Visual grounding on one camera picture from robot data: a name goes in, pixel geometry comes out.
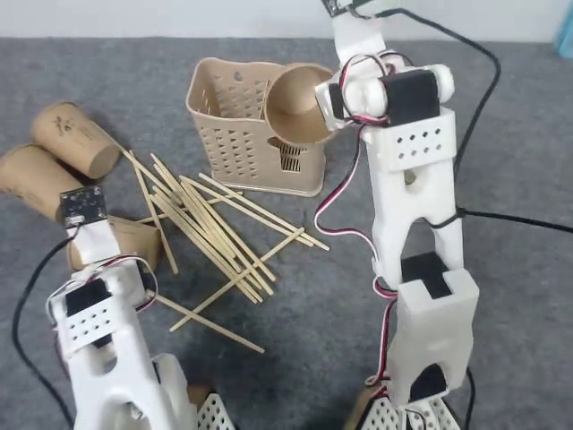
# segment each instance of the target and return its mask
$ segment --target circuit board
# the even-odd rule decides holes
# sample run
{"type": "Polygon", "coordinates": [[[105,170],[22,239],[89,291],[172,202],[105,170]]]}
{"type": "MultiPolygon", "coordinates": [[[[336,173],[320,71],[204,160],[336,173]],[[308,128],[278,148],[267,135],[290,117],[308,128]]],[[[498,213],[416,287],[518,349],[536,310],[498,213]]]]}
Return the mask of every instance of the circuit board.
{"type": "Polygon", "coordinates": [[[326,10],[328,11],[328,13],[332,18],[347,12],[346,9],[349,4],[351,4],[353,7],[359,7],[362,6],[363,4],[367,4],[370,2],[371,0],[354,0],[354,2],[344,2],[339,0],[322,0],[322,4],[324,4],[324,7],[326,7],[326,10]]]}

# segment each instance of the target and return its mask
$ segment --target black cable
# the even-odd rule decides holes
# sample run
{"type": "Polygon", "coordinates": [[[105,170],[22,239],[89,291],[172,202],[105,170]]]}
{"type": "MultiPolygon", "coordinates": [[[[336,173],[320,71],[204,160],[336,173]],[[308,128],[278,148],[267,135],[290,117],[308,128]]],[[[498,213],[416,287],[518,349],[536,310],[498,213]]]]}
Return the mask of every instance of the black cable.
{"type": "Polygon", "coordinates": [[[512,221],[512,222],[518,222],[520,224],[527,224],[528,226],[550,228],[552,230],[563,231],[565,233],[573,233],[572,227],[563,226],[561,224],[555,224],[553,222],[545,222],[545,221],[540,221],[538,219],[516,217],[514,215],[503,215],[500,213],[470,211],[468,209],[460,208],[458,211],[458,216],[463,217],[466,215],[469,215],[470,217],[479,217],[479,218],[503,219],[505,221],[512,221]]]}
{"type": "Polygon", "coordinates": [[[410,59],[409,56],[407,56],[406,54],[402,54],[401,52],[398,51],[384,51],[380,55],[378,55],[378,58],[381,60],[382,58],[386,58],[387,56],[401,56],[402,59],[406,60],[409,65],[413,67],[415,66],[414,62],[410,59]]]}
{"type": "Polygon", "coordinates": [[[495,74],[493,76],[492,83],[490,84],[490,86],[488,87],[488,89],[486,90],[484,95],[482,96],[480,103],[477,105],[477,108],[475,109],[474,116],[472,116],[472,120],[470,121],[469,126],[467,127],[466,134],[464,134],[464,138],[462,139],[462,142],[459,145],[458,154],[456,156],[456,160],[454,161],[454,176],[458,177],[459,167],[462,163],[462,159],[464,158],[464,155],[466,154],[467,146],[469,145],[469,141],[470,141],[470,138],[472,137],[472,133],[474,132],[475,126],[477,125],[477,121],[479,120],[479,118],[483,112],[483,109],[485,108],[485,104],[490,99],[490,96],[492,95],[493,91],[495,90],[495,87],[497,87],[498,82],[500,81],[501,64],[500,64],[499,58],[496,55],[494,55],[492,51],[483,47],[479,43],[474,42],[473,40],[468,39],[459,33],[456,33],[454,30],[447,29],[446,27],[438,24],[437,22],[423,18],[420,15],[417,15],[417,14],[410,12],[407,9],[404,9],[401,7],[397,8],[397,9],[388,9],[386,11],[376,13],[373,16],[361,15],[360,13],[358,13],[355,10],[354,7],[349,7],[349,10],[353,14],[353,16],[355,16],[357,18],[361,18],[361,19],[389,18],[390,16],[394,16],[394,15],[398,15],[398,14],[405,15],[414,21],[417,21],[417,22],[420,22],[421,24],[432,27],[433,29],[441,31],[442,33],[452,37],[453,39],[459,40],[460,42],[472,47],[473,49],[476,49],[477,51],[479,51],[482,54],[484,54],[485,56],[487,56],[490,60],[492,60],[493,65],[495,67],[495,74]]]}
{"type": "Polygon", "coordinates": [[[48,390],[50,395],[54,398],[58,407],[62,411],[62,414],[64,415],[65,422],[70,428],[73,428],[72,414],[65,405],[64,399],[62,398],[60,393],[50,383],[50,381],[38,370],[38,368],[30,360],[28,355],[24,352],[24,349],[22,348],[22,345],[20,343],[20,335],[18,333],[18,329],[20,328],[21,312],[24,308],[24,305],[26,305],[26,301],[28,300],[30,293],[32,292],[34,286],[36,285],[36,281],[38,280],[40,273],[44,270],[44,268],[46,267],[48,262],[52,259],[52,257],[54,257],[54,255],[56,255],[59,251],[64,249],[70,242],[72,242],[75,239],[75,237],[78,234],[78,231],[80,231],[80,228],[76,229],[75,235],[68,237],[62,242],[60,242],[42,259],[36,270],[32,273],[30,281],[28,281],[28,285],[26,285],[26,288],[21,294],[21,297],[18,300],[18,304],[16,305],[16,308],[14,310],[14,315],[12,318],[12,343],[16,348],[16,352],[18,353],[18,355],[20,356],[21,360],[24,362],[26,367],[30,369],[30,371],[36,377],[36,379],[38,379],[39,382],[42,385],[44,385],[46,390],[48,390]]]}
{"type": "Polygon", "coordinates": [[[466,422],[464,423],[464,430],[469,430],[469,425],[472,423],[472,414],[474,413],[475,404],[475,381],[472,371],[468,367],[466,369],[467,380],[469,381],[470,395],[469,402],[467,403],[466,422]]]}

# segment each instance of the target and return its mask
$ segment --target perforated base plate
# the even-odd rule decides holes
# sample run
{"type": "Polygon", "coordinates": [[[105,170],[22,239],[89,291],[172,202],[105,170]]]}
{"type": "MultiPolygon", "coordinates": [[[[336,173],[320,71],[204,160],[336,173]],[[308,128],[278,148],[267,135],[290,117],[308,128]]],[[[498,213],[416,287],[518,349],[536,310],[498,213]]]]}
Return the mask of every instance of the perforated base plate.
{"type": "MultiPolygon", "coordinates": [[[[417,403],[408,410],[414,411],[407,413],[413,430],[461,430],[443,400],[417,403]]],[[[361,430],[405,430],[406,424],[401,425],[399,415],[388,399],[376,400],[361,430]]]]}
{"type": "Polygon", "coordinates": [[[235,430],[223,400],[218,394],[210,394],[199,411],[198,430],[235,430]]]}

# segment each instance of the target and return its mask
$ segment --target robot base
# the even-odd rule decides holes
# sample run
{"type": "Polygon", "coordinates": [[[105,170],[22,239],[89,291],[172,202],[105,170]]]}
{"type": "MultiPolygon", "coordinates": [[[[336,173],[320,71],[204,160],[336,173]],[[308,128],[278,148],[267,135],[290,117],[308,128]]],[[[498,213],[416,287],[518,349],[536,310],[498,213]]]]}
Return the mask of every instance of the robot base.
{"type": "Polygon", "coordinates": [[[387,398],[369,401],[371,394],[371,391],[364,391],[361,394],[344,430],[461,430],[462,428],[442,399],[417,402],[404,411],[394,408],[387,398]]]}

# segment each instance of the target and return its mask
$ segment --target white wall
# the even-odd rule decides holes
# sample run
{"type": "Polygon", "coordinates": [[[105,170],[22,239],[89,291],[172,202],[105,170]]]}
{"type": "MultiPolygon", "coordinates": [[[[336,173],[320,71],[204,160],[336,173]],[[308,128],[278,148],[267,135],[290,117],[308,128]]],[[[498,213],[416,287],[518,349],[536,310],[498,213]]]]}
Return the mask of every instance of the white wall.
{"type": "MultiPolygon", "coordinates": [[[[481,40],[551,41],[569,0],[379,0],[401,3],[481,40]]],[[[436,39],[392,18],[388,39],[436,39]]],[[[321,0],[0,0],[5,37],[329,38],[321,0]]]]}

